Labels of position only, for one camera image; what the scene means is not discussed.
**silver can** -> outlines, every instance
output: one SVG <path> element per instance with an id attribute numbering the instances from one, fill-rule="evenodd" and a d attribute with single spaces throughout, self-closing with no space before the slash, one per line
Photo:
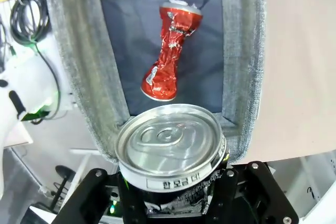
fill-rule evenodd
<path id="1" fill-rule="evenodd" d="M 187 189 L 223 160 L 226 140 L 210 111 L 171 104 L 148 110 L 121 130 L 116 155 L 123 177 L 156 193 Z"/>

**can rim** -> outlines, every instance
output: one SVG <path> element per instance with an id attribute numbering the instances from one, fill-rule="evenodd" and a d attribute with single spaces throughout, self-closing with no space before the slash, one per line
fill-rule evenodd
<path id="1" fill-rule="evenodd" d="M 212 115 L 212 113 L 203 108 L 203 107 L 200 107 L 200 106 L 197 106 L 197 105 L 192 105 L 192 104 L 182 104 L 182 103 L 178 103 L 178 104 L 169 104 L 169 105 L 163 105 L 163 106 L 159 106 L 159 107 L 156 107 L 156 108 L 153 108 L 153 109 L 150 109 L 150 110 L 147 110 L 141 114 L 139 114 L 138 116 L 140 115 L 146 115 L 146 114 L 150 114 L 152 113 L 153 111 L 155 110 L 158 110 L 159 108 L 169 108 L 169 107 L 174 107 L 174 106 L 183 106 L 183 107 L 189 107 L 189 108 L 192 108 L 192 109 L 195 109 L 195 110 L 199 110 L 199 111 L 202 111 L 204 113 L 206 113 L 207 115 L 209 115 L 212 119 L 213 119 L 213 122 L 217 125 L 217 128 L 220 129 L 220 133 L 219 133 L 219 136 L 221 137 L 224 137 L 223 136 L 223 133 L 222 133 L 222 128 L 221 128 L 221 125 L 218 123 L 218 121 L 216 120 L 216 118 Z M 122 134 L 127 130 L 128 126 L 132 125 L 132 123 L 134 123 L 136 120 L 137 120 L 137 117 L 134 117 L 133 119 L 131 119 L 129 122 L 127 122 L 123 128 L 121 129 L 119 135 L 118 135 L 118 139 L 115 143 L 115 154 L 119 160 L 120 163 L 122 163 L 126 168 L 130 169 L 132 172 L 134 173 L 137 173 L 139 175 L 144 175 L 146 177 L 150 177 L 150 178 L 174 178 L 174 177 L 179 177 L 181 176 L 181 172 L 176 172 L 176 173 L 171 173 L 171 174 L 159 174 L 159 175 L 154 175 L 153 173 L 150 173 L 150 172 L 147 172 L 145 170 L 141 170 L 141 169 L 138 169 L 130 164 L 128 164 L 127 162 L 125 162 L 122 158 L 121 158 L 121 155 L 119 154 L 119 148 L 118 148 L 118 145 L 120 143 L 120 136 L 122 136 Z M 215 151 L 213 152 L 212 155 L 210 155 L 205 161 L 203 161 L 201 164 L 189 169 L 188 171 L 186 171 L 188 174 L 189 173 L 193 173 L 197 170 L 200 170 L 202 168 L 204 168 L 206 165 L 208 165 L 209 163 L 211 163 L 216 155 L 218 154 L 219 152 L 219 149 L 220 149 L 220 144 L 218 144 L 218 146 L 216 147 Z"/>
<path id="2" fill-rule="evenodd" d="M 194 13 L 202 16 L 202 12 L 200 9 L 197 9 L 190 5 L 180 5 L 177 3 L 171 3 L 171 2 L 164 2 L 161 7 L 163 8 L 174 8 L 179 10 L 184 10 L 185 12 Z"/>
<path id="3" fill-rule="evenodd" d="M 212 168 L 207 171 L 203 176 L 199 177 L 199 180 L 193 181 L 191 183 L 188 183 L 185 186 L 179 187 L 179 188 L 169 188 L 169 189 L 155 189 L 155 188 L 150 188 L 148 186 L 148 182 L 149 182 L 149 178 L 145 175 L 142 174 L 137 174 L 136 172 L 134 172 L 131 169 L 128 169 L 127 167 L 125 167 L 122 163 L 120 164 L 120 171 L 123 174 L 124 179 L 129 182 L 130 184 L 132 184 L 133 186 L 141 189 L 141 190 L 145 190 L 145 191 L 151 191 L 153 193 L 173 193 L 176 191 L 180 191 L 180 190 L 185 190 L 188 189 L 190 187 L 193 187 L 195 185 L 197 185 L 198 183 L 202 182 L 207 176 L 209 176 L 217 167 L 218 165 L 223 161 L 225 154 L 226 154 L 226 148 L 227 148 L 227 142 L 225 137 L 223 136 L 223 139 L 225 140 L 225 147 L 224 147 L 224 151 L 222 153 L 222 155 L 218 158 L 218 159 L 213 159 L 210 163 L 208 163 L 206 166 L 211 166 Z M 202 167 L 199 170 L 197 170 L 196 172 L 201 173 L 202 170 L 206 170 L 207 167 Z M 157 183 L 162 183 L 165 180 L 168 179 L 181 179 L 181 178 L 185 178 L 186 176 L 190 176 L 193 173 L 188 173 L 185 175 L 180 175 L 180 176 L 176 176 L 173 178 L 166 178 L 166 177 L 159 177 L 159 178 L 155 178 Z"/>

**black bracket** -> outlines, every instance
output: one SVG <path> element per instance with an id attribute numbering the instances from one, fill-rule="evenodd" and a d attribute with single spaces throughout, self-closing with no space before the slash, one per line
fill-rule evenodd
<path id="1" fill-rule="evenodd" d="M 194 217 L 149 218 L 137 189 L 123 179 L 121 173 L 108 175 L 103 169 L 93 169 L 78 186 L 57 215 L 53 224 L 98 224 L 110 206 L 113 190 L 117 190 L 125 224 L 219 224 L 229 223 L 232 204 L 243 197 L 260 224 L 298 224 L 299 218 L 288 199 L 262 162 L 226 169 L 215 181 L 213 199 L 207 214 Z"/>

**metal pole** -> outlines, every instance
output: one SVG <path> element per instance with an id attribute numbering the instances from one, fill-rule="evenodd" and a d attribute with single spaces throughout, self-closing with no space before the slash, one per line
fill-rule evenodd
<path id="1" fill-rule="evenodd" d="M 51 204 L 50 204 L 50 210 L 54 210 L 56 204 L 57 204 L 57 201 L 59 200 L 59 197 L 61 196 L 61 193 L 65 187 L 65 184 L 67 183 L 68 181 L 68 177 L 65 177 L 63 179 L 63 182 L 62 184 L 60 185 L 59 189 L 57 190 L 55 196 L 54 196 L 54 199 L 52 200 Z"/>

